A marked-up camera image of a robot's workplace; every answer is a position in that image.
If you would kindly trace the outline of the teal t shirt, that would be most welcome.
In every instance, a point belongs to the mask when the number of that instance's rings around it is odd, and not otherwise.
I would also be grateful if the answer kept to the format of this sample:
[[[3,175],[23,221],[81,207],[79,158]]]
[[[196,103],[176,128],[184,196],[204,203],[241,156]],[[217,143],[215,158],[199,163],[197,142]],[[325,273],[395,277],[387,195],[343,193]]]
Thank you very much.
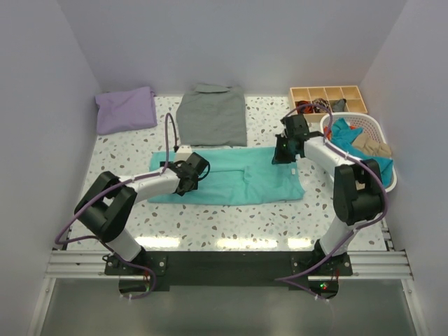
[[[184,196],[159,195],[152,203],[241,206],[301,200],[296,163],[272,164],[273,147],[197,149],[210,163],[206,178]]]

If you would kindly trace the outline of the grey shirt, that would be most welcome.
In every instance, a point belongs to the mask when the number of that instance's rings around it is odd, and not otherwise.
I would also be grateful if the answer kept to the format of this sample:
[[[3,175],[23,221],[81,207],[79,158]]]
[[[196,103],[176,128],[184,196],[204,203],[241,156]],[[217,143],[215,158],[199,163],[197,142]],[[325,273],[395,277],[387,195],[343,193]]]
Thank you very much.
[[[246,103],[239,86],[197,84],[186,92],[176,111],[182,144],[246,146]]]

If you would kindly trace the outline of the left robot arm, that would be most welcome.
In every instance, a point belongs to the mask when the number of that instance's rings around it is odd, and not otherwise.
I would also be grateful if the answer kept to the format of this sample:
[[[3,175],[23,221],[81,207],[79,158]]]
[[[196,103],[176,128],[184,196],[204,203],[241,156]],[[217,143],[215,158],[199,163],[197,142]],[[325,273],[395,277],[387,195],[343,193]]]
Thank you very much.
[[[100,174],[75,208],[75,219],[112,250],[106,259],[107,275],[150,274],[150,257],[125,228],[133,206],[156,196],[183,196],[196,190],[210,172],[209,161],[197,153],[175,157],[174,162],[133,177]]]

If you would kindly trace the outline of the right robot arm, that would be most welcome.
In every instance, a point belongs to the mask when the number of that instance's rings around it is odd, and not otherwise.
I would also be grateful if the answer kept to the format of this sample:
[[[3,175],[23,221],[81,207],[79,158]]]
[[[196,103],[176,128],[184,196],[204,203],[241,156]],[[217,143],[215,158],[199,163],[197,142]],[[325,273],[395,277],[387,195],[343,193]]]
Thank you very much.
[[[386,189],[379,164],[344,153],[320,132],[310,132],[302,114],[281,119],[283,132],[276,135],[272,163],[286,164],[307,158],[324,168],[333,178],[333,219],[327,232],[316,241],[307,268],[282,281],[315,271],[327,275],[337,266],[336,257],[347,252],[359,230],[379,222],[388,209]]]

